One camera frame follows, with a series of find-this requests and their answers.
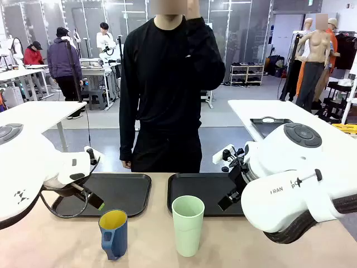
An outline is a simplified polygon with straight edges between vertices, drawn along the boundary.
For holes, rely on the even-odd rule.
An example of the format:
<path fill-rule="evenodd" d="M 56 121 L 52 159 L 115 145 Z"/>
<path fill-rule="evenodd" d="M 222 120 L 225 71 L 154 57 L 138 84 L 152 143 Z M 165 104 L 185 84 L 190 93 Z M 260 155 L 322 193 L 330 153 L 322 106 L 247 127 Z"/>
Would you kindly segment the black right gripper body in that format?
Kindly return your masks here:
<path fill-rule="evenodd" d="M 249 179 L 247 177 L 248 168 L 245 164 L 236 163 L 231 167 L 231 170 L 228 172 L 229 179 L 235 184 L 234 191 L 237 193 L 242 193 Z"/>

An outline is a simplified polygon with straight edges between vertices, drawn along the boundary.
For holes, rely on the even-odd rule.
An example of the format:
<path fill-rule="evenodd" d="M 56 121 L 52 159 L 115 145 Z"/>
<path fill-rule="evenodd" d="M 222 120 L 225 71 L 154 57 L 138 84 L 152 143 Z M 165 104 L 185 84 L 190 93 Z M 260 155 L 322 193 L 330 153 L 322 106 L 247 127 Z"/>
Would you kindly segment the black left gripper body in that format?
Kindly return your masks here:
<path fill-rule="evenodd" d="M 82 177 L 82 178 L 75 180 L 72 183 L 64 186 L 63 188 L 53 188 L 53 187 L 43 185 L 41 187 L 41 190 L 53 191 L 61 197 L 70 197 L 70 196 L 84 197 L 85 194 L 87 194 L 87 195 L 92 194 L 92 191 L 84 185 L 88 181 L 88 179 L 89 179 L 89 176 Z"/>

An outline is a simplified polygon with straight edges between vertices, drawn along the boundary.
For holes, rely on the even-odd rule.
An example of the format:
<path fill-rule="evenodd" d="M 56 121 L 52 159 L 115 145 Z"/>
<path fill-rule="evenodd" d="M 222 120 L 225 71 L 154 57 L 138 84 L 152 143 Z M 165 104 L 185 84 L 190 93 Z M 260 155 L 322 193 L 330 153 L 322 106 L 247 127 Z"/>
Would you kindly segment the person's left hand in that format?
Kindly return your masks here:
<path fill-rule="evenodd" d="M 187 0 L 187 14 L 188 20 L 201 18 L 199 0 Z"/>

